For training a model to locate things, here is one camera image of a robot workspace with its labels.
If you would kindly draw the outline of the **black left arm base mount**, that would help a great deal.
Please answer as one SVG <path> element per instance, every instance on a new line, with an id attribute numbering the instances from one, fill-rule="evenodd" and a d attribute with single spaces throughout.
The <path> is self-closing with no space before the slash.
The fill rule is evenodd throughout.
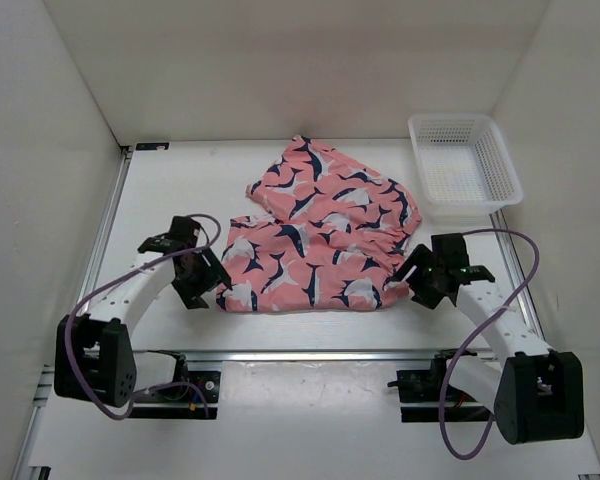
<path id="1" fill-rule="evenodd" d="M 195 367 L 183 353 L 149 350 L 134 355 L 137 367 L 129 419 L 215 420 L 221 372 Z"/>

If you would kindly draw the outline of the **pink shark print shorts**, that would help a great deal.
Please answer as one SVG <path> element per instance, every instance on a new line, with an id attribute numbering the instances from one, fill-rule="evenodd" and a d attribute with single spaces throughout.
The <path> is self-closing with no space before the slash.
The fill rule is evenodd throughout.
<path id="1" fill-rule="evenodd" d="M 407 295 L 393 276 L 422 217 L 399 182 L 297 135 L 246 195 L 265 212 L 230 221 L 220 309 L 373 311 Z"/>

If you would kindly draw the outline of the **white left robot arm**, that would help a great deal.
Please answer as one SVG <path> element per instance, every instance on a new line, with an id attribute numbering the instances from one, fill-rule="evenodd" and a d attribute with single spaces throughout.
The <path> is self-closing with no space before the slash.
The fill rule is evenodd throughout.
<path id="1" fill-rule="evenodd" d="M 198 310 L 209 306 L 205 294 L 229 285 L 212 242 L 199 225 L 190 233 L 151 236 L 128 273 L 80 300 L 57 327 L 55 393 L 89 401 L 113 420 L 127 418 L 138 399 L 155 394 L 206 404 L 183 354 L 136 352 L 131 337 L 164 290 L 173 289 L 185 309 Z"/>

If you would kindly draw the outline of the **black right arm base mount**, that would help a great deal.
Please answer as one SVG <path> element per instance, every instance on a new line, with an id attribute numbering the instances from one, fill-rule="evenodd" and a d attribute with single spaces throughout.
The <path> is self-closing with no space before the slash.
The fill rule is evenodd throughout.
<path id="1" fill-rule="evenodd" d="M 437 423 L 438 403 L 442 380 L 447 370 L 446 361 L 454 350 L 436 353 L 426 369 L 397 370 L 387 383 L 398 393 L 402 423 Z M 490 412 L 473 397 L 449 386 L 445 395 L 445 421 L 451 423 L 483 422 Z"/>

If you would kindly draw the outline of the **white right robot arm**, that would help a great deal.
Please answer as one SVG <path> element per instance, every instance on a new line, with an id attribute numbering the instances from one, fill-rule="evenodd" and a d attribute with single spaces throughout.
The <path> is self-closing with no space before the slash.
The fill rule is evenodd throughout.
<path id="1" fill-rule="evenodd" d="M 426 373 L 399 374 L 394 386 L 407 402 L 450 400 L 458 393 L 493 416 L 510 444 L 576 439 L 584 433 L 582 364 L 530 330 L 506 304 L 493 274 L 469 261 L 459 236 L 417 246 L 393 274 L 414 302 L 435 309 L 449 300 L 495 354 L 491 366 L 469 350 L 443 350 Z"/>

